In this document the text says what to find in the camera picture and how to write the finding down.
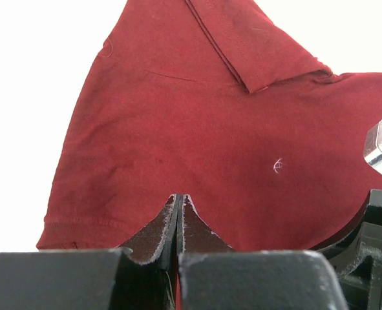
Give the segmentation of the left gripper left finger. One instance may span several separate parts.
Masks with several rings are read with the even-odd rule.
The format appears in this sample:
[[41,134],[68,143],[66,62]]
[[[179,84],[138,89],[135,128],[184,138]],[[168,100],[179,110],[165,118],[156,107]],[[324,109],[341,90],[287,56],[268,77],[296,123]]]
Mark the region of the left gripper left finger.
[[157,216],[119,247],[130,249],[128,257],[138,265],[169,265],[176,244],[180,195],[172,194]]

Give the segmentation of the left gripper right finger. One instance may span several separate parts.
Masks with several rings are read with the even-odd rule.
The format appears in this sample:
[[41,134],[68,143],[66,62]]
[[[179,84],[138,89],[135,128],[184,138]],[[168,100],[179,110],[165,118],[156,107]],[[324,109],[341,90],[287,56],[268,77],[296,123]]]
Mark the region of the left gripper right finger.
[[177,194],[176,220],[177,257],[185,253],[234,253],[228,245],[199,216],[189,194]]

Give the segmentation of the dark maroon t shirt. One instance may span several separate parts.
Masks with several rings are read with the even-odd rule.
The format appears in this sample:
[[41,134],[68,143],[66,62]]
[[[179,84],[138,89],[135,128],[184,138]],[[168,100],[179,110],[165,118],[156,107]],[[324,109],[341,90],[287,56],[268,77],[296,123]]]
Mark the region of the dark maroon t shirt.
[[335,75],[253,1],[128,1],[76,103],[39,249],[116,247],[174,193],[243,251],[358,222],[382,73]]

